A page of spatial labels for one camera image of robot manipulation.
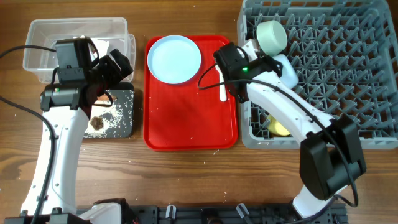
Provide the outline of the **green bowl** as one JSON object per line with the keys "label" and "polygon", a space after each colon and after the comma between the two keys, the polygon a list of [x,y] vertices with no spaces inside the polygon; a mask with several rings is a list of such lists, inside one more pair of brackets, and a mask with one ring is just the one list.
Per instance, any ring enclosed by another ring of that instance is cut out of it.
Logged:
{"label": "green bowl", "polygon": [[256,38],[261,50],[271,57],[276,56],[287,46],[287,34],[278,21],[266,21],[257,26]]}

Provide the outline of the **small light blue bowl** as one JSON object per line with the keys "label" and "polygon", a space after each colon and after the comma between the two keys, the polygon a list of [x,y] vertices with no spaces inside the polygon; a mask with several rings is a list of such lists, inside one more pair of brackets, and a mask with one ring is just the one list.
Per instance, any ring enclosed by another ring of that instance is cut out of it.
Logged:
{"label": "small light blue bowl", "polygon": [[273,59],[280,62],[283,66],[282,76],[280,77],[281,82],[290,89],[298,85],[299,77],[288,58],[284,54],[279,54],[274,56]]}

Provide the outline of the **yellow plastic cup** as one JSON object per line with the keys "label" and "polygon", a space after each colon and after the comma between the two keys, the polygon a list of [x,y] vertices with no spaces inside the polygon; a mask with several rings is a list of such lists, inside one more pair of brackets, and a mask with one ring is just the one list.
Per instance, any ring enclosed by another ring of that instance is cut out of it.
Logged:
{"label": "yellow plastic cup", "polygon": [[269,121],[268,125],[268,130],[272,134],[278,135],[278,136],[289,136],[290,132],[281,125],[280,122],[278,122],[272,115],[269,115],[267,117],[267,120]]}

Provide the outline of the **large light blue plate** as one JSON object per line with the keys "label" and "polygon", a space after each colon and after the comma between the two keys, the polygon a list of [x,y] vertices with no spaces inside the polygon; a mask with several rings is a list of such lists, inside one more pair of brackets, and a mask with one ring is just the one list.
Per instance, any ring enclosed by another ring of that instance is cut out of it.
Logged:
{"label": "large light blue plate", "polygon": [[168,35],[157,40],[147,54],[151,74],[162,83],[177,85],[191,80],[201,67],[199,47],[188,37]]}

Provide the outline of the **brown carrot piece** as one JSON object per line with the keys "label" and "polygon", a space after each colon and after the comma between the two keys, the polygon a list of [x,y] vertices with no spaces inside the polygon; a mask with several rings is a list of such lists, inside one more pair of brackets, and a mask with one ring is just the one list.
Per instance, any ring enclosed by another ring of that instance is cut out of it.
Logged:
{"label": "brown carrot piece", "polygon": [[[112,101],[115,102],[117,100],[117,97],[114,95],[111,95]],[[96,103],[110,103],[111,100],[109,99],[109,97],[107,95],[102,95],[100,97],[97,98]]]}

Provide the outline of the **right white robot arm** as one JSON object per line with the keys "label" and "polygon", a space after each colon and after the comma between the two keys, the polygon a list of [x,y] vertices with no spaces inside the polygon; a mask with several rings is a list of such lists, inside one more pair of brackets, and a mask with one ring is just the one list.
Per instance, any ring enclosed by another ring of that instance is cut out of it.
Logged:
{"label": "right white robot arm", "polygon": [[213,56],[227,90],[240,102],[265,109],[299,144],[303,188],[292,206],[301,220],[315,218],[347,186],[354,196],[349,205],[357,206],[355,181],[366,172],[366,162],[356,123],[347,115],[332,117],[288,87],[295,71],[284,55],[228,43]]}

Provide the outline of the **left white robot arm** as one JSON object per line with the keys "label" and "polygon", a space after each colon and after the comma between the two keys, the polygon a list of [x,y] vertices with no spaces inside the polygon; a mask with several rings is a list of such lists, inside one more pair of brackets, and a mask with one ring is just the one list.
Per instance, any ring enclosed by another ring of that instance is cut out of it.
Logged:
{"label": "left white robot arm", "polygon": [[133,212],[124,199],[102,200],[77,215],[75,181],[78,158],[91,109],[98,97],[133,71],[126,56],[114,49],[92,60],[88,45],[58,47],[59,82],[40,96],[42,113],[32,114],[44,127],[29,193],[17,217],[5,223],[130,223]]}

